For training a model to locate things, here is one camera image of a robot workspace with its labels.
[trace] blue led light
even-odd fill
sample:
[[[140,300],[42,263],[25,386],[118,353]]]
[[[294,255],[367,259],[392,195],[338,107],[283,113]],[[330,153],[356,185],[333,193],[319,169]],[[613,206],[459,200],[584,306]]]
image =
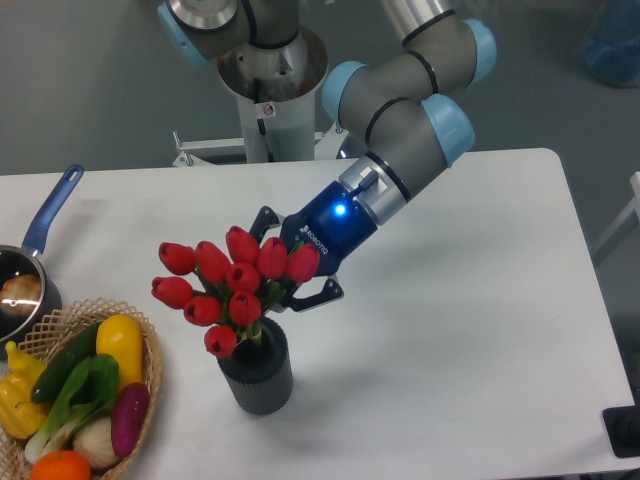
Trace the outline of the blue led light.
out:
[[[347,213],[347,207],[345,207],[342,203],[339,203],[335,207],[333,207],[333,213],[335,213],[338,217],[342,217],[345,213]]]

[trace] orange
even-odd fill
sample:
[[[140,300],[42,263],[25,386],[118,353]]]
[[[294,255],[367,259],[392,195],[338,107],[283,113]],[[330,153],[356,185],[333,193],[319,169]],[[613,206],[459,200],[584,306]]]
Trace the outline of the orange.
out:
[[[91,480],[89,462],[73,450],[60,450],[40,458],[30,480]]]

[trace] purple eggplant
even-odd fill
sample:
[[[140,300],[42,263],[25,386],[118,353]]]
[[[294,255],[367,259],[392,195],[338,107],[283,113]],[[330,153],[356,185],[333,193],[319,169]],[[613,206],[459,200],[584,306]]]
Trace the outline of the purple eggplant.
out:
[[[111,443],[118,457],[124,458],[136,448],[149,400],[144,383],[130,383],[122,389],[111,414]]]

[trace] light blue joint cap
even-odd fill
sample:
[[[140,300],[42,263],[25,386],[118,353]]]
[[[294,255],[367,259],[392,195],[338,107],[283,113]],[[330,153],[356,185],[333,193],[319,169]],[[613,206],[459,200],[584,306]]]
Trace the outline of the light blue joint cap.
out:
[[[438,93],[422,102],[431,120],[449,167],[471,148],[476,139],[473,125],[456,102]]]
[[[334,68],[322,87],[322,106],[334,122],[340,124],[340,101],[347,83],[356,71],[365,65],[360,62],[344,62]]]
[[[207,63],[207,59],[202,56],[191,40],[185,35],[180,25],[173,18],[169,8],[163,3],[158,7],[158,15],[162,26],[169,35],[171,43],[178,49],[182,57],[194,67]]]
[[[487,74],[493,70],[493,67],[496,65],[496,60],[498,59],[498,47],[491,30],[480,20],[471,18],[469,20],[463,20],[463,22],[469,25],[473,36],[476,37],[476,73],[473,76],[473,80],[471,80],[471,83],[474,83],[486,77]]]

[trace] bok choy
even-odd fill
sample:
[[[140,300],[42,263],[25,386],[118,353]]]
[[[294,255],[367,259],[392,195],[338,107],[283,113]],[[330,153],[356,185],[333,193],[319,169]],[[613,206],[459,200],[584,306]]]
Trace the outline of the bok choy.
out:
[[[71,436],[118,397],[118,362],[110,355],[87,357],[73,369],[51,407],[42,428],[25,447],[31,464],[68,444]]]

